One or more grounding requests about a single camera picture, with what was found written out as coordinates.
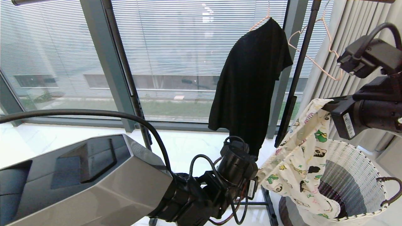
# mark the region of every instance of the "white barcode label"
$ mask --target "white barcode label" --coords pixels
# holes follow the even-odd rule
[[[349,113],[343,115],[343,120],[345,121],[346,129],[348,130],[349,133],[349,138],[354,137],[355,130],[353,129],[352,120]]]
[[[248,187],[248,197],[252,198],[253,194],[254,194],[254,185],[255,185],[255,181],[251,180],[250,181],[250,186]]]

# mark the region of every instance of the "laundry basket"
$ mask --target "laundry basket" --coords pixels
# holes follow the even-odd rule
[[[359,226],[378,215],[402,195],[402,190],[388,200],[384,181],[395,180],[402,187],[401,180],[394,177],[381,177],[371,161],[354,146],[336,140],[329,140],[325,172],[321,178],[319,191],[335,200],[341,206],[340,218],[327,219],[299,208],[299,212],[289,212],[285,225],[293,226]],[[303,221],[297,220],[297,214]]]

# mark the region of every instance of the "grass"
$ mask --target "grass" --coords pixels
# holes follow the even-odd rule
[[[30,99],[21,99],[24,108],[28,111],[40,109],[44,107],[43,104],[48,105],[52,102],[58,101],[57,99],[47,103],[34,103]],[[285,102],[282,103],[279,119],[281,119],[285,110]],[[171,117],[195,117],[195,118],[208,118],[209,111],[211,110],[212,101],[141,101],[142,109],[145,115],[149,116],[171,116]],[[296,117],[299,110],[300,102],[296,102],[292,120]],[[115,103],[110,100],[96,101],[91,99],[82,100],[63,100],[63,103],[57,105],[57,108],[78,108],[78,109],[101,109],[116,111]]]

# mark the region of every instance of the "empty hanger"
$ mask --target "empty hanger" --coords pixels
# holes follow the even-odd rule
[[[328,5],[329,1],[330,1],[330,0],[328,0],[328,2],[325,4],[324,11],[322,12],[322,17],[321,17],[320,19],[316,20],[315,23],[317,23],[318,21],[322,21],[322,23],[324,24],[325,31],[326,31],[326,33],[327,33],[327,35],[328,35],[328,38],[329,38],[328,51],[329,51],[330,53],[334,53],[334,54],[336,55],[336,58],[338,59],[338,58],[339,58],[339,54],[338,54],[336,51],[331,50],[331,46],[332,46],[333,39],[332,39],[332,37],[331,37],[331,34],[329,34],[328,26],[327,26],[327,24],[326,24],[326,22],[325,22],[325,19],[324,19],[325,12],[326,12],[326,8],[327,8],[327,5]],[[293,33],[293,34],[289,37],[289,40],[288,40],[288,42],[287,42],[290,47],[294,48],[295,50],[297,50],[297,51],[299,51],[299,52],[300,52],[300,49],[298,49],[298,48],[296,48],[295,46],[293,46],[292,44],[290,44],[290,40],[292,39],[292,37],[293,37],[294,35],[296,35],[296,34],[302,34],[303,31],[304,31],[306,28],[307,28],[307,26],[303,27],[302,30],[296,31],[295,33]],[[343,70],[342,70],[342,69],[340,69],[340,76],[339,76],[339,78],[334,78],[334,77],[331,76],[328,72],[326,72],[320,65],[318,65],[318,63],[315,61],[315,59],[312,59],[312,58],[309,57],[308,55],[306,55],[306,57],[307,57],[311,62],[313,62],[314,65],[316,65],[324,74],[326,74],[326,75],[327,75],[328,77],[330,77],[331,79],[333,79],[333,80],[335,80],[335,81],[339,81],[339,80],[342,79],[342,77],[343,77]]]
[[[267,13],[267,16],[264,17],[262,20],[260,20],[258,23],[256,23],[254,26],[252,26],[249,31],[252,31],[255,27],[257,27],[257,26],[258,26],[260,23],[262,23],[264,20],[271,18],[271,17],[269,16],[269,7],[270,7],[270,5],[269,5],[269,0],[268,0],[268,13]]]

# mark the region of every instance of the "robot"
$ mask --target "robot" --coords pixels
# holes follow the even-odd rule
[[[396,48],[374,39],[384,28],[394,34]],[[367,128],[402,132],[402,44],[396,27],[381,24],[346,48],[338,59],[345,71],[365,78],[382,67],[387,76],[375,78],[354,95],[332,98],[330,111],[340,137],[352,139]],[[348,114],[350,123],[346,123]],[[167,150],[155,128],[144,119],[126,113],[101,110],[57,109],[16,113],[0,117],[0,123],[51,115],[97,115],[137,121],[154,135],[164,157],[128,136],[90,138],[0,169],[0,226],[128,226],[144,216],[202,226],[222,225],[231,217],[241,224],[248,199],[258,185],[258,167],[239,137],[228,137],[215,164],[196,155],[189,174],[173,173]],[[205,158],[212,170],[193,177],[196,159]],[[246,206],[239,220],[240,201]],[[233,214],[222,222],[227,208]]]

